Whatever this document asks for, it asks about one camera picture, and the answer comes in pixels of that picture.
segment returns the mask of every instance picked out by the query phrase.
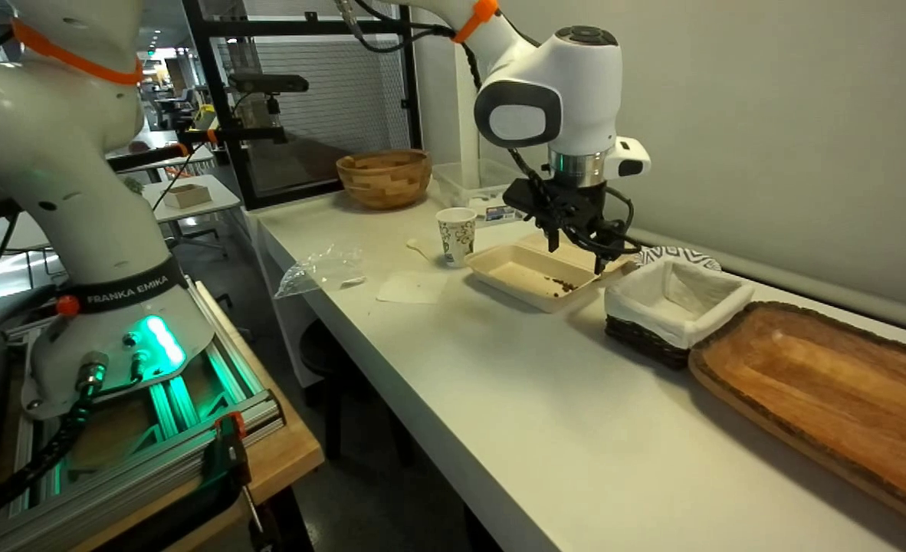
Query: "cardboard box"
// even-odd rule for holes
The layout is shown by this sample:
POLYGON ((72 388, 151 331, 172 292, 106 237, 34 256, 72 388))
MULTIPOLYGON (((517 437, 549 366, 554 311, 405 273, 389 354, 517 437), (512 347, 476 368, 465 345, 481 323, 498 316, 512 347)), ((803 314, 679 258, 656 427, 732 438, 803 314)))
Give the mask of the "cardboard box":
POLYGON ((174 209, 187 209, 187 207, 210 201, 211 193, 208 192, 208 189, 196 184, 173 186, 163 198, 163 203, 174 209))

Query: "stool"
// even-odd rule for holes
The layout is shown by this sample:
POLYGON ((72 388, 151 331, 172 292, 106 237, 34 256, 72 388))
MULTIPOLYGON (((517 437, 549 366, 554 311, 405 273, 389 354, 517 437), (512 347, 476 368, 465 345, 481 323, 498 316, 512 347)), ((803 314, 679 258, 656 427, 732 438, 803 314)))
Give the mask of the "stool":
MULTIPOLYGON (((323 453, 327 460, 336 460, 340 458, 340 399, 348 383, 361 377, 361 371, 320 320, 300 337, 300 357, 309 371, 323 377, 323 453)), ((399 461, 411 465, 412 437, 391 409, 389 425, 399 461)))

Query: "wooden bowl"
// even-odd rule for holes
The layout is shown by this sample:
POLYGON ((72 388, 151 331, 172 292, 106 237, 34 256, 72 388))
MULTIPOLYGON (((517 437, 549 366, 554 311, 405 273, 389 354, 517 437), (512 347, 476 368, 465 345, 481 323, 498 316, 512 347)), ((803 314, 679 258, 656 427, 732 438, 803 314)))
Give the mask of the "wooden bowl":
POLYGON ((432 160, 420 149, 348 155, 337 160, 344 189, 369 209, 399 209, 425 194, 432 160))

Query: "wooden serving board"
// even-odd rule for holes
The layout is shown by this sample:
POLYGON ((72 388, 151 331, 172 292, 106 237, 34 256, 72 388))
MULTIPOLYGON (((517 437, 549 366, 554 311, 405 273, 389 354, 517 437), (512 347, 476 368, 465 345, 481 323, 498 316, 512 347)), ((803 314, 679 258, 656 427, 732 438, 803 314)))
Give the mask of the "wooden serving board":
POLYGON ((906 514, 906 345, 753 303, 688 357, 716 396, 906 514))

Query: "plastic bag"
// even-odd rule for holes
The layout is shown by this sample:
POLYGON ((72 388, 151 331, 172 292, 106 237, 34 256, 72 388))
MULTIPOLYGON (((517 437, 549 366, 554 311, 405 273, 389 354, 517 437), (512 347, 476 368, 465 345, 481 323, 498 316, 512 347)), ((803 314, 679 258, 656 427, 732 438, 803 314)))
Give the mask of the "plastic bag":
POLYGON ((286 271, 279 281, 275 298, 296 296, 313 290, 339 290, 365 281, 361 269, 361 249, 331 245, 321 254, 312 254, 286 271))

